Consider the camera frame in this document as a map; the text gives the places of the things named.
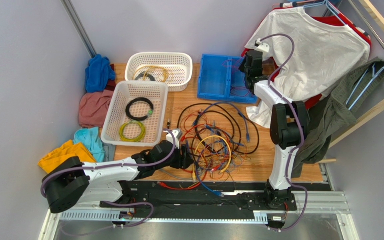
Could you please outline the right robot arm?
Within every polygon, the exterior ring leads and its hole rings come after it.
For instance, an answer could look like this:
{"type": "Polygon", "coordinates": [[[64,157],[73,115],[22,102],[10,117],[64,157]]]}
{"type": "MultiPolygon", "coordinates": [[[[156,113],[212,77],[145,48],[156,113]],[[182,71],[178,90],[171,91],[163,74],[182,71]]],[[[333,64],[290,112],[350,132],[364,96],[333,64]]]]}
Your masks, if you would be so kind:
{"type": "Polygon", "coordinates": [[[264,190],[264,203],[278,209],[292,198],[291,174],[294,160],[307,134],[306,106],[284,96],[263,74],[263,53],[250,50],[239,70],[245,74],[245,86],[272,109],[270,137],[275,144],[272,173],[264,190]]]}

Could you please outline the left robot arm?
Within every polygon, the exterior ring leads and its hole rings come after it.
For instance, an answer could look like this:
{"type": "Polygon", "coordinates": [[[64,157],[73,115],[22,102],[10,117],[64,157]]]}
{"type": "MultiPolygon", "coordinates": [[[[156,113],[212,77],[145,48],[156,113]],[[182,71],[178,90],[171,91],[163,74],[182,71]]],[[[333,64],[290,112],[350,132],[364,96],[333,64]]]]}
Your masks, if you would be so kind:
{"type": "Polygon", "coordinates": [[[53,214],[80,204],[108,205],[128,193],[124,182],[149,178],[166,167],[185,170],[193,162],[186,145],[177,147],[166,140],[124,160],[91,163],[73,156],[42,180],[41,192],[53,214]]]}

